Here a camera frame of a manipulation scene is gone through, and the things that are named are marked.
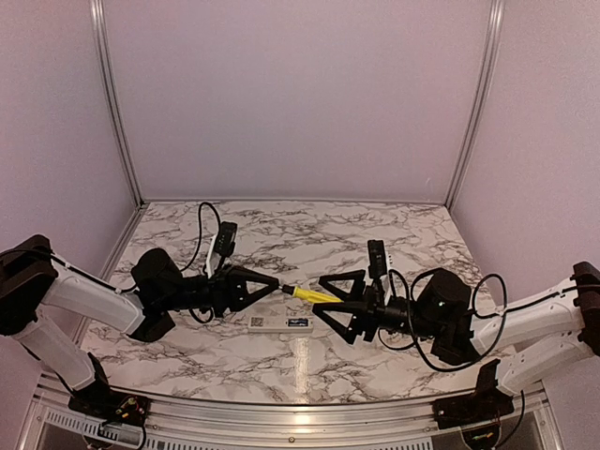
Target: gray marble veins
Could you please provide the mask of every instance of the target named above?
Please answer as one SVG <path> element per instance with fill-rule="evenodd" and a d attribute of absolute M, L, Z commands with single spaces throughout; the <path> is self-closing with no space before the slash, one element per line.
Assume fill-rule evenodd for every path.
<path fill-rule="evenodd" d="M 317 279 L 367 268 L 367 240 L 383 239 L 394 266 L 409 282 L 442 266 L 472 286 L 480 278 L 473 258 L 445 208 L 358 202 L 221 202 L 224 220 L 239 225 L 232 261 L 287 284 L 319 290 Z M 129 270 L 143 253 L 165 248 L 182 267 L 198 235 L 197 203 L 153 203 L 112 277 L 131 284 Z M 210 210 L 202 218 L 205 251 L 216 230 Z M 201 256 L 187 271 L 198 273 Z M 481 309 L 493 308 L 482 293 Z M 176 327 L 151 344 L 130 340 L 92 322 L 82 347 L 96 355 L 111 384 L 186 398 L 283 403 L 344 403 L 408 398 L 474 386 L 478 367 L 433 373 L 415 350 L 391 352 L 361 338 L 346 344 L 320 320 L 311 335 L 248 333 L 251 315 L 306 315 L 310 305 L 273 293 L 245 311 L 208 325 L 187 312 L 173 313 Z M 389 343 L 408 343 L 390 337 Z"/>

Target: black bracket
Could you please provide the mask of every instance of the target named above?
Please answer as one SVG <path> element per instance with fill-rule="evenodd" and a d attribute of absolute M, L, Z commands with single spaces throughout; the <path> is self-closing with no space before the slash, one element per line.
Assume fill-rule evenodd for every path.
<path fill-rule="evenodd" d="M 148 397 L 111 389 L 104 369 L 96 357 L 89 353 L 96 372 L 94 382 L 79 391 L 71 391 L 68 408 L 78 413 L 105 419 L 106 423 L 119 423 L 143 427 L 148 415 Z"/>
<path fill-rule="evenodd" d="M 364 270 L 353 270 L 343 274 L 323 275 L 319 278 L 319 284 L 342 302 L 356 302 L 360 301 L 363 296 L 366 274 L 367 272 Z M 334 286 L 332 284 L 334 281 L 352 281 L 352 287 L 349 292 L 346 292 Z"/>
<path fill-rule="evenodd" d="M 37 319 L 36 309 L 58 277 L 50 241 L 35 235 L 0 258 L 0 335 L 19 333 Z"/>
<path fill-rule="evenodd" d="M 600 290 L 579 286 L 600 285 L 600 271 L 589 262 L 579 262 L 573 266 L 574 275 L 571 277 L 577 284 L 578 298 L 575 306 L 581 309 L 585 328 L 579 335 L 579 340 L 592 347 L 593 352 L 600 356 Z"/>
<path fill-rule="evenodd" d="M 499 364 L 500 359 L 494 359 L 479 369 L 474 392 L 433 402 L 440 429 L 493 420 L 515 411 L 513 399 L 497 389 L 496 368 Z"/>
<path fill-rule="evenodd" d="M 249 283 L 262 284 L 263 287 L 250 292 Z M 237 265 L 226 265 L 217 273 L 214 280 L 209 279 L 209 285 L 211 284 L 215 286 L 212 294 L 215 317 L 223 317 L 227 308 L 231 312 L 241 311 L 279 289 L 277 278 Z"/>

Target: metal frame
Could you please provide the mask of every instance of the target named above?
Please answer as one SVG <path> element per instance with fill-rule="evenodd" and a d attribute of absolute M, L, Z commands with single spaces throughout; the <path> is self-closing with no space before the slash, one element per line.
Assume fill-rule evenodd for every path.
<path fill-rule="evenodd" d="M 443 396 L 303 406 L 144 394 L 152 399 L 146 422 L 149 439 L 206 443 L 215 449 L 350 447 L 379 450 L 456 431 L 437 429 L 431 401 Z M 35 449 L 48 411 L 65 411 L 67 403 L 68 393 L 55 375 L 42 373 L 17 448 Z M 520 398 L 515 399 L 515 407 L 513 415 L 518 415 Z M 526 411 L 535 414 L 544 449 L 562 450 L 553 432 L 556 426 L 548 408 L 548 398 L 539 382 L 527 391 Z"/>
<path fill-rule="evenodd" d="M 91 0 L 92 24 L 94 25 L 94 39 L 97 46 L 97 56 L 100 63 L 100 72 L 102 74 L 102 84 L 104 93 L 111 114 L 112 131 L 116 139 L 119 150 L 119 157 L 123 165 L 129 193 L 137 208 L 143 206 L 144 201 L 140 184 L 133 167 L 133 158 L 129 151 L 128 138 L 123 126 L 123 118 L 119 110 L 119 102 L 116 95 L 114 84 L 113 66 L 111 65 L 111 55 L 109 53 L 109 41 L 106 33 L 106 23 L 104 22 L 104 2 L 103 0 Z"/>
<path fill-rule="evenodd" d="M 452 175 L 452 181 L 446 194 L 445 206 L 448 211 L 452 213 L 452 209 L 457 201 L 460 188 L 464 182 L 465 174 L 469 166 L 473 148 L 475 146 L 475 140 L 477 138 L 477 131 L 481 123 L 481 117 L 483 115 L 486 100 L 489 94 L 489 88 L 494 74 L 494 68 L 496 67 L 496 60 L 498 59 L 498 50 L 500 47 L 500 34 L 503 24 L 504 14 L 504 0 L 492 0 L 491 9 L 489 11 L 489 22 L 487 24 L 486 44 L 484 49 L 484 58 L 481 64 L 481 71 L 479 73 L 479 81 L 477 83 L 477 90 L 475 91 L 475 99 L 473 101 L 471 117 L 469 118 L 469 124 L 465 132 L 464 139 L 458 154 L 457 166 L 454 174 Z"/>
<path fill-rule="evenodd" d="M 485 107 L 486 99 L 489 93 L 489 87 L 493 78 L 493 72 L 498 57 L 498 50 L 500 45 L 500 34 L 502 30 L 503 22 L 503 11 L 504 11 L 505 0 L 491 0 L 491 8 L 489 12 L 489 20 L 487 24 L 486 42 L 484 49 L 484 57 L 481 65 L 479 74 L 479 80 L 475 90 L 475 98 L 472 105 L 471 116 L 469 123 L 465 131 L 465 136 L 458 154 L 458 160 L 454 169 L 450 186 L 443 202 L 403 202 L 403 203 L 414 203 L 414 204 L 436 204 L 444 205 L 448 211 L 452 212 L 454 204 L 457 200 L 460 188 L 462 187 L 464 177 L 471 159 L 477 131 L 481 122 L 481 117 Z M 97 45 L 97 55 L 100 64 L 100 73 L 102 75 L 102 83 L 104 85 L 104 91 L 106 95 L 107 105 L 112 120 L 112 129 L 114 137 L 117 142 L 119 157 L 123 165 L 123 170 L 127 179 L 127 186 L 129 193 L 133 199 L 136 207 L 143 206 L 146 202 L 176 202 L 176 201 L 196 201 L 198 199 L 185 198 L 185 199 L 144 199 L 140 188 L 140 183 L 135 172 L 133 163 L 133 157 L 131 155 L 127 134 L 123 124 L 123 117 L 120 112 L 119 102 L 116 93 L 116 85 L 113 76 L 113 67 L 111 63 L 111 56 L 109 52 L 108 35 L 106 31 L 106 22 L 104 17 L 104 0 L 90 0 L 92 23 L 94 25 L 95 41 Z M 236 201 L 236 200 L 250 200 L 248 198 L 220 198 L 222 201 Z M 268 200 L 284 200 L 280 198 L 272 199 L 261 199 L 263 201 Z M 296 199 L 303 202 L 316 201 L 316 199 Z M 343 201 L 356 201 L 356 199 L 334 199 L 331 201 L 343 202 Z M 380 199 L 368 199 L 366 202 L 384 202 Z"/>

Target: yellow object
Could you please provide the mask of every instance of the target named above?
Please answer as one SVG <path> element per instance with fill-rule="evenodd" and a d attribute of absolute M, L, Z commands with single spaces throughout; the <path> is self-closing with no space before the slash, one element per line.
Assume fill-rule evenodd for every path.
<path fill-rule="evenodd" d="M 340 299 L 334 297 L 333 295 L 327 295 L 326 293 L 309 291 L 301 288 L 294 288 L 292 296 L 302 300 L 307 300 L 310 303 L 343 303 Z"/>

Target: small white box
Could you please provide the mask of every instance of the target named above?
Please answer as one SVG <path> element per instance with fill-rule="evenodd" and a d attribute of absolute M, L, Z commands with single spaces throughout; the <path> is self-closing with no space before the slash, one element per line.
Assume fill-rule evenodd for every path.
<path fill-rule="evenodd" d="M 252 316 L 247 323 L 249 333 L 311 333 L 309 317 Z"/>

